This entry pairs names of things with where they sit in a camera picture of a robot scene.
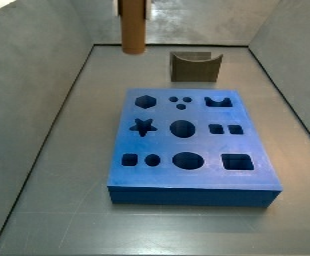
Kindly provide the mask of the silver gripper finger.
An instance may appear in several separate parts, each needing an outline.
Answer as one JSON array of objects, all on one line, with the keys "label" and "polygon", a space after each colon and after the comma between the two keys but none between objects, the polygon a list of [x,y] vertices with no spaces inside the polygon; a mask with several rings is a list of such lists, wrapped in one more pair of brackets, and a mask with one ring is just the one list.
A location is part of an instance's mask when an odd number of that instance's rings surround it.
[{"label": "silver gripper finger", "polygon": [[144,0],[146,1],[146,20],[151,19],[151,4],[152,4],[152,0]]},{"label": "silver gripper finger", "polygon": [[115,16],[119,16],[119,0],[114,0],[114,12],[115,12]]}]

